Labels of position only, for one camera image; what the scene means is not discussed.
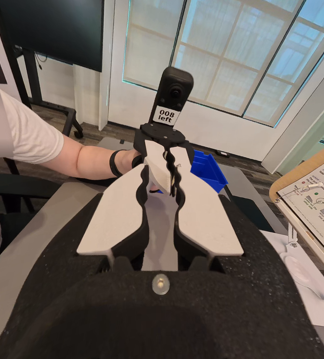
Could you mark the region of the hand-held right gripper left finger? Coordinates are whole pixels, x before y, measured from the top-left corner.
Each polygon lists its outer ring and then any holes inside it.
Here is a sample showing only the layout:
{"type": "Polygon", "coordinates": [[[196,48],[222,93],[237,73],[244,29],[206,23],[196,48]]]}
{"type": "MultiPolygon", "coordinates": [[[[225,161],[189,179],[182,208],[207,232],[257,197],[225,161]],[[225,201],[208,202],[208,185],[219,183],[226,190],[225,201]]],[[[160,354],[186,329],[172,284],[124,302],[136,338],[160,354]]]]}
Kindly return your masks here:
{"type": "Polygon", "coordinates": [[[113,266],[126,257],[141,270],[150,229],[146,213],[149,166],[137,165],[118,178],[102,194],[77,248],[82,256],[106,256],[113,266]]]}

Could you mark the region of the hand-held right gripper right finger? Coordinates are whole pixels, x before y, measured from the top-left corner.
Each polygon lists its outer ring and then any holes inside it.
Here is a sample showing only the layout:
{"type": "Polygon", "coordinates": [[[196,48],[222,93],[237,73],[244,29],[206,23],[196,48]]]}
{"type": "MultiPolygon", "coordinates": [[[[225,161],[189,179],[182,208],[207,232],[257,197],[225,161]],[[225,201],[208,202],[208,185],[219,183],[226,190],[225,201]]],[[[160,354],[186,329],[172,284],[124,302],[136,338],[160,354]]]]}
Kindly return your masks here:
{"type": "Polygon", "coordinates": [[[175,199],[178,270],[188,270],[196,257],[210,264],[216,257],[244,254],[219,195],[187,168],[175,169],[175,199]]]}

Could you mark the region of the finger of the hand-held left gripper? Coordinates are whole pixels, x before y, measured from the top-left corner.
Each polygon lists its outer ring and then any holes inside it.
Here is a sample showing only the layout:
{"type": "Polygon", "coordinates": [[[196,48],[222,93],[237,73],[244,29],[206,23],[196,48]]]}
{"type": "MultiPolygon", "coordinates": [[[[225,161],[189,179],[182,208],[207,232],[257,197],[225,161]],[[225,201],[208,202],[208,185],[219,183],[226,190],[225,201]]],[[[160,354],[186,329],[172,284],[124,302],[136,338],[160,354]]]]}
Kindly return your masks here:
{"type": "Polygon", "coordinates": [[[171,166],[172,166],[172,173],[175,180],[178,178],[182,178],[183,175],[190,176],[191,173],[191,163],[188,157],[187,149],[184,147],[176,146],[171,147],[169,149],[169,154],[171,155],[171,166]],[[182,168],[176,170],[174,164],[181,163],[182,168]]]}
{"type": "Polygon", "coordinates": [[[145,140],[146,157],[144,164],[149,167],[147,191],[162,191],[165,195],[176,195],[174,170],[170,170],[166,160],[168,152],[164,146],[152,140],[145,140]]]}

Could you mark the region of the blue plastic bin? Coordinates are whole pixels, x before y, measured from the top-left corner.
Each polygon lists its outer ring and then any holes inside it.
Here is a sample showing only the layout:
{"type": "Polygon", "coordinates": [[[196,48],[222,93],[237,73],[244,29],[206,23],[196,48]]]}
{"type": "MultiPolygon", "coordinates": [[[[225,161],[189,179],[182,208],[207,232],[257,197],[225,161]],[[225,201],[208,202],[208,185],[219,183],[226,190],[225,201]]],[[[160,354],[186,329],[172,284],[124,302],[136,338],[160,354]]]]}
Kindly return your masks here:
{"type": "Polygon", "coordinates": [[[209,184],[218,194],[228,184],[213,155],[199,150],[194,150],[191,173],[209,184]]]}

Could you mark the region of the person's left forearm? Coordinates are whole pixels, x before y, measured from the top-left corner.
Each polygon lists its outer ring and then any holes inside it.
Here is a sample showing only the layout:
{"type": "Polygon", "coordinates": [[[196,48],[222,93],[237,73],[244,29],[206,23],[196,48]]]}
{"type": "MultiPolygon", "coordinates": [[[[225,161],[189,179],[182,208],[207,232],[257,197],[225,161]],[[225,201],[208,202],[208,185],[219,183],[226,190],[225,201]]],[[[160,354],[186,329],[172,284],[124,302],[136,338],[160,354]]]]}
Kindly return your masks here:
{"type": "Polygon", "coordinates": [[[97,146],[84,146],[66,136],[64,145],[56,157],[60,173],[71,177],[102,180],[114,178],[110,158],[114,151],[97,146]]]}

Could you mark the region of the person's left hand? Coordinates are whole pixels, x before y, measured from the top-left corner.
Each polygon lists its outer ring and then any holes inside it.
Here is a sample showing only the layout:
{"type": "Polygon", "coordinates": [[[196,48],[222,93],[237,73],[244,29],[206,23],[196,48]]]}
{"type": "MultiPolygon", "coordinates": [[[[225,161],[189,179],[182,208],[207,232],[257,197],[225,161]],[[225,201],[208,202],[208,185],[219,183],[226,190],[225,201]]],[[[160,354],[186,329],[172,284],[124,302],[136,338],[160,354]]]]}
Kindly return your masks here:
{"type": "Polygon", "coordinates": [[[119,173],[122,175],[128,173],[130,170],[132,170],[133,166],[133,160],[134,158],[140,156],[141,153],[139,153],[137,150],[120,150],[116,156],[115,156],[115,166],[119,173]]]}

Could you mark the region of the black wrist watch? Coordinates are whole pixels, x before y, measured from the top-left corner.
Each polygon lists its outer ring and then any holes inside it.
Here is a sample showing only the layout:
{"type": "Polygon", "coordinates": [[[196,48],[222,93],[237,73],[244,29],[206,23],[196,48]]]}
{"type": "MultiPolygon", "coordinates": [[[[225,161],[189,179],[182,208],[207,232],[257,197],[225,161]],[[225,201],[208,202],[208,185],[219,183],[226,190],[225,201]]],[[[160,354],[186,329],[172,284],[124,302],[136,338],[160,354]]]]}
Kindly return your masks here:
{"type": "Polygon", "coordinates": [[[123,151],[123,150],[116,150],[114,151],[111,156],[110,156],[110,159],[109,159],[109,165],[110,165],[110,170],[112,172],[112,174],[119,178],[121,177],[123,174],[118,170],[116,164],[115,164],[115,157],[116,155],[120,152],[120,151],[123,151]]]}

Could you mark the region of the large paned window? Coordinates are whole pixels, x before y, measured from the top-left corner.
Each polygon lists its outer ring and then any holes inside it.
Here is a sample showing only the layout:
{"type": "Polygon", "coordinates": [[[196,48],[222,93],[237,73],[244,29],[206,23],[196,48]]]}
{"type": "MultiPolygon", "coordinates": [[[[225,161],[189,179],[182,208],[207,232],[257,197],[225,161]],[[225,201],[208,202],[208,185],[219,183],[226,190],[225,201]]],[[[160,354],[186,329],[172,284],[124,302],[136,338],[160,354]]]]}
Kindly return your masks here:
{"type": "Polygon", "coordinates": [[[324,57],[323,0],[129,1],[123,82],[168,66],[191,102],[275,127],[324,57]]]}

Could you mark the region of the instruction sheet on wooden stand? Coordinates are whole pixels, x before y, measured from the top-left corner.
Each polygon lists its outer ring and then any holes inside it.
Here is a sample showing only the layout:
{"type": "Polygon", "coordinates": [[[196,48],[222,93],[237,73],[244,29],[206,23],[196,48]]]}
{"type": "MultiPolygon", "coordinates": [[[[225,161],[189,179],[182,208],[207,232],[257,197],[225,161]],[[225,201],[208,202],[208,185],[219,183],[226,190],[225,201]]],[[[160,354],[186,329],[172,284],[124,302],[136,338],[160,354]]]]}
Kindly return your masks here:
{"type": "MultiPolygon", "coordinates": [[[[289,173],[279,178],[270,188],[269,196],[274,200],[279,197],[278,191],[282,188],[294,183],[301,179],[303,176],[309,174],[319,166],[324,164],[324,149],[313,155],[310,159],[302,162],[296,168],[292,169],[289,173]]],[[[276,204],[277,208],[281,211],[287,219],[289,225],[297,232],[297,234],[308,245],[313,254],[324,264],[324,246],[317,240],[311,231],[304,225],[303,222],[296,216],[290,207],[281,199],[276,204]]]]}

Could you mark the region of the metal page holder clip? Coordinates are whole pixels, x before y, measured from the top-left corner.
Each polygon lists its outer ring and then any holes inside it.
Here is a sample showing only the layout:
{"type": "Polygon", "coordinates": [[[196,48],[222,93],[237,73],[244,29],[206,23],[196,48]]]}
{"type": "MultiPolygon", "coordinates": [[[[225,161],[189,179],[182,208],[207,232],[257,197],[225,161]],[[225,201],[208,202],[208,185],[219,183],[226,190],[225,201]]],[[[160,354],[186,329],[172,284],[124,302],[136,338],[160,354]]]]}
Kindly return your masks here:
{"type": "Polygon", "coordinates": [[[274,203],[279,203],[281,198],[287,196],[287,195],[290,195],[290,194],[294,194],[296,193],[297,191],[301,190],[303,192],[306,192],[306,191],[309,191],[310,189],[312,188],[317,188],[317,187],[321,187],[323,186],[323,183],[322,182],[318,182],[318,183],[314,183],[314,184],[311,184],[311,185],[307,185],[307,186],[303,186],[303,187],[300,187],[300,188],[295,188],[293,189],[292,191],[290,192],[287,192],[279,197],[277,197],[275,200],[274,200],[274,203]]]}

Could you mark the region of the large black display screen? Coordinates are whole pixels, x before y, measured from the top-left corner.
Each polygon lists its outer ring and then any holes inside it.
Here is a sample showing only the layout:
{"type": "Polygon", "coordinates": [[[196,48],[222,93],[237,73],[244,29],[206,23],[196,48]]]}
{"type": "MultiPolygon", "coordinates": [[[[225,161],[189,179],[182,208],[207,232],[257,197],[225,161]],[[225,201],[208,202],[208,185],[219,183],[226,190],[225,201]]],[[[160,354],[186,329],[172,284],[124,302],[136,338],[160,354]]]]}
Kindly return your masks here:
{"type": "Polygon", "coordinates": [[[0,0],[12,45],[102,71],[103,0],[0,0]]]}

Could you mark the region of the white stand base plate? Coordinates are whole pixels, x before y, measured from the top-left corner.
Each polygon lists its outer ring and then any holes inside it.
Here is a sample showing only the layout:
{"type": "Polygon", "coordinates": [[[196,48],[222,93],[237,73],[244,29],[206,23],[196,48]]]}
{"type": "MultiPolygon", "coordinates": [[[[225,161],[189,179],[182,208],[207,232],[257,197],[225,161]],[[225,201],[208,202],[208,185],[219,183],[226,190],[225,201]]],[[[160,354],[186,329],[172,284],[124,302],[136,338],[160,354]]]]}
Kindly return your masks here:
{"type": "Polygon", "coordinates": [[[261,230],[286,266],[298,288],[311,323],[324,327],[324,276],[298,242],[261,230]]]}

